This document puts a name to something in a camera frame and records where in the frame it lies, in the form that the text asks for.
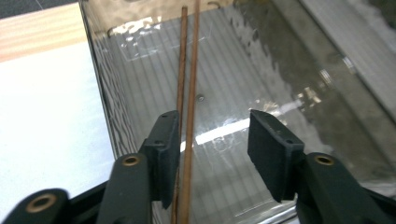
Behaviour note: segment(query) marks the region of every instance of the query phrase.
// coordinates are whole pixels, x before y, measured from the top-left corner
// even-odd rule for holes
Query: rod
[[[183,102],[184,102],[184,79],[186,73],[186,48],[187,48],[187,7],[181,8],[181,27],[180,27],[180,53],[178,62],[178,82],[177,82],[177,111],[179,114],[178,133],[180,134],[183,127]],[[177,223],[177,202],[178,202],[178,182],[179,168],[177,168],[174,197],[172,202],[171,223]]]
[[[199,16],[200,16],[199,7],[200,7],[200,0],[195,0],[194,29],[192,36],[192,52],[191,52],[189,104],[187,107],[186,149],[184,150],[184,169],[183,169],[181,202],[180,202],[180,222],[182,224],[188,224],[190,218],[192,143],[193,143],[193,131],[194,131],[195,83],[196,83],[196,73],[197,73],[198,32],[199,32]]]

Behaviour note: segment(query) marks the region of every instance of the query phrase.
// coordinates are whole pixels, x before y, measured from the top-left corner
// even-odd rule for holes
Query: copper rod
[[[199,32],[199,14],[200,0],[195,0],[194,11],[194,30],[192,36],[191,52],[191,76],[189,89],[189,104],[187,107],[187,129],[186,129],[186,149],[184,150],[184,169],[181,189],[180,202],[180,222],[188,224],[190,218],[190,200],[191,200],[191,168],[192,168],[192,143],[194,131],[194,110],[195,110],[195,82],[197,74],[198,58],[198,32]]]
[[[183,126],[183,102],[184,102],[184,76],[186,73],[186,48],[187,48],[187,7],[181,8],[181,27],[180,27],[180,54],[178,63],[178,82],[177,82],[177,111],[179,114],[178,133],[180,134]],[[177,168],[174,197],[172,201],[171,223],[177,223],[177,201],[178,201],[178,181],[179,169]]]

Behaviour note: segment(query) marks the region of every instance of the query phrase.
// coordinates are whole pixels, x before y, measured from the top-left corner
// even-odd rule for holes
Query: wooden rod
[[[177,82],[177,111],[179,114],[178,132],[181,141],[181,129],[183,127],[183,102],[184,102],[184,76],[186,73],[186,48],[187,48],[187,7],[181,8],[181,27],[180,27],[180,55],[178,63],[178,82]],[[174,197],[172,201],[171,223],[177,223],[177,202],[178,202],[178,181],[179,168],[177,168]]]
[[[200,7],[200,0],[195,0],[189,104],[187,107],[188,113],[187,113],[187,129],[186,129],[186,149],[184,150],[184,170],[183,170],[183,180],[182,180],[183,185],[181,189],[181,202],[180,202],[180,222],[182,224],[188,224],[190,218],[192,143],[193,143],[193,131],[194,131],[195,82],[196,82],[196,73],[197,73],[198,33],[199,33],[199,14],[200,14],[199,7]]]

